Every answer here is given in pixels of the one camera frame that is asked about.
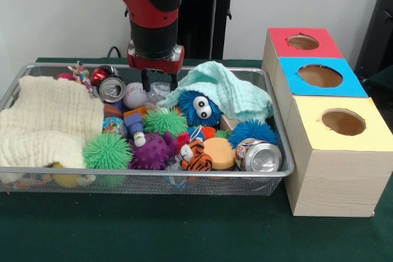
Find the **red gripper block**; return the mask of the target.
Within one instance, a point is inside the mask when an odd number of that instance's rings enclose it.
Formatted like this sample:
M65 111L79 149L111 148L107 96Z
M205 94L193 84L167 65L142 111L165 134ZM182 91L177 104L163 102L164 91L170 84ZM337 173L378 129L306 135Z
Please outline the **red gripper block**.
M151 87L148 70L170 74L170 90L174 91L177 88L177 74L182 69L184 53L184 47L177 45L174 48L174 53L169 57L158 60L150 60L139 56L136 53L134 45L129 45L127 50L128 65L131 68L141 71L142 85L145 92L149 92Z

